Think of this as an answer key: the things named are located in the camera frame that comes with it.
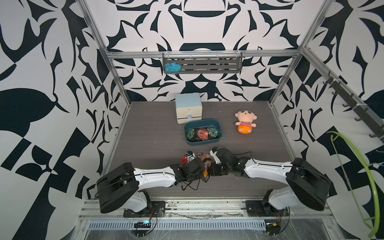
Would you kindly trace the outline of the green label tea bag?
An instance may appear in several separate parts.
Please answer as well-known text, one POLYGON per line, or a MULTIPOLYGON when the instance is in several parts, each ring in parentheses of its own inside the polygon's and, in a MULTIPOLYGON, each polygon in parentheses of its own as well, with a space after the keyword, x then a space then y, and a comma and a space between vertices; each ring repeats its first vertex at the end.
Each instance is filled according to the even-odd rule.
POLYGON ((219 131, 216 128, 209 128, 209 138, 217 139, 219 137, 219 131))

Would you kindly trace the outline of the pink label red tea bag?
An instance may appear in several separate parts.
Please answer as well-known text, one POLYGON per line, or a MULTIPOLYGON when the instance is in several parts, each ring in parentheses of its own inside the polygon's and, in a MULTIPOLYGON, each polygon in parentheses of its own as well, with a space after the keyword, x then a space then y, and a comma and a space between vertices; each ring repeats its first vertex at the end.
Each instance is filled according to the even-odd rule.
POLYGON ((208 129, 198 129, 197 136, 200 141, 205 141, 209 139, 209 130, 208 129))

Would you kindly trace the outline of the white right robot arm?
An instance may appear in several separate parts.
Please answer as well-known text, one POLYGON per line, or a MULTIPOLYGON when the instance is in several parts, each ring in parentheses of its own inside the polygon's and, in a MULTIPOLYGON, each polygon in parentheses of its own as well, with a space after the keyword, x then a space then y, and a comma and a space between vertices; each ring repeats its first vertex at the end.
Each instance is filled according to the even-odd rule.
POLYGON ((301 158, 292 162, 266 162, 244 154, 235 155, 226 148, 213 148, 209 153, 213 163, 208 168, 210 176, 233 174, 247 179, 266 179, 285 184, 279 190, 268 190, 258 204, 264 215, 304 205, 323 211, 331 188, 331 181, 311 164, 301 158))

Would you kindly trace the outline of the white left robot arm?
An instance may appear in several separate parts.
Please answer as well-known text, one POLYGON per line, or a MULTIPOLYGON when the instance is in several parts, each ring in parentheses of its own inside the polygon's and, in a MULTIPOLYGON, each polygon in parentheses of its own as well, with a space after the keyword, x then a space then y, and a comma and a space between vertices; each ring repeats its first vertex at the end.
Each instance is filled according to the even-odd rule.
POLYGON ((207 166, 198 158, 190 162, 173 164, 162 169, 139 169, 131 163, 124 163, 97 181, 97 193, 102 214, 121 207, 138 213, 147 208, 149 197, 144 190, 169 188, 179 184, 190 187, 193 181, 209 177, 207 166))

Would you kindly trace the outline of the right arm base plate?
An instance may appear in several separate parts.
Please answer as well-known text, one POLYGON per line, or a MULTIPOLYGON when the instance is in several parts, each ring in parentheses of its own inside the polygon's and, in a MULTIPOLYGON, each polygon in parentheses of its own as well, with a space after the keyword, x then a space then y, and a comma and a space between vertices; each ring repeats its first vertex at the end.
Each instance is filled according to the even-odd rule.
POLYGON ((272 189, 268 190, 264 198, 260 201, 247 200, 246 210, 249 217, 277 217, 279 210, 269 203, 269 197, 272 189))

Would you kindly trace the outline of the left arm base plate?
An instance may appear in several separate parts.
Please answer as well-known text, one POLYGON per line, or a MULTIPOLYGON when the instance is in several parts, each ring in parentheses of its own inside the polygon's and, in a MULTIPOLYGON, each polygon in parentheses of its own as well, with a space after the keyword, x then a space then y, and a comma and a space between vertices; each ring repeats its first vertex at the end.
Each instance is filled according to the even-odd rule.
POLYGON ((123 205, 124 218, 144 218, 152 213, 160 214, 165 213, 165 201, 152 201, 149 194, 145 191, 136 192, 127 202, 123 205))

